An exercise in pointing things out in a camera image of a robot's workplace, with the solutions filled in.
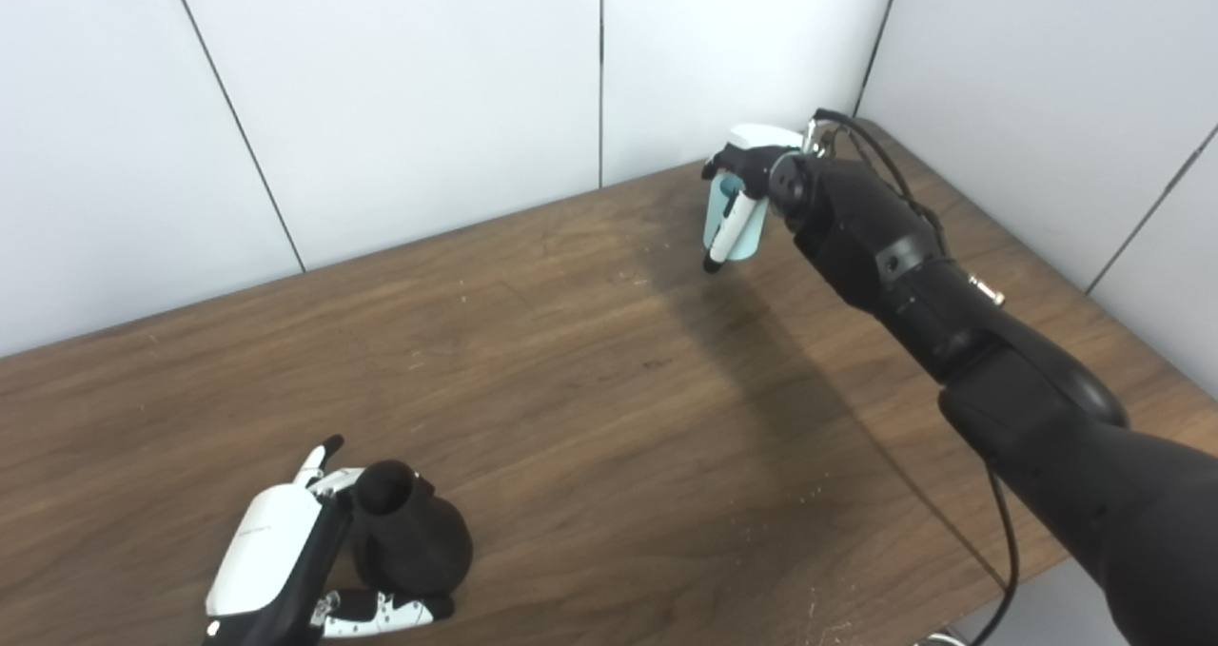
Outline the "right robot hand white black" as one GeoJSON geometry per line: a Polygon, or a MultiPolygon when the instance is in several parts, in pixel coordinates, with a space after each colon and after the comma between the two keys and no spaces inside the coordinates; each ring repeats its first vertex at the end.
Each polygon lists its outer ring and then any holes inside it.
{"type": "Polygon", "coordinates": [[[728,130],[725,147],[705,161],[700,179],[708,183],[703,229],[708,274],[756,254],[767,211],[769,169],[801,147],[803,137],[795,130],[742,123],[728,130]]]}

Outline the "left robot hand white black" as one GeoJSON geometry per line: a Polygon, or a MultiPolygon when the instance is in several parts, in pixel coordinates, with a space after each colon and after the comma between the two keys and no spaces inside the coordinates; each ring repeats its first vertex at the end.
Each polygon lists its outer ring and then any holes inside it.
{"type": "Polygon", "coordinates": [[[322,645],[446,620],[451,596],[329,589],[353,520],[361,468],[326,472],[343,435],[304,456],[291,479],[261,491],[227,546],[205,601],[205,645],[322,645]]]}

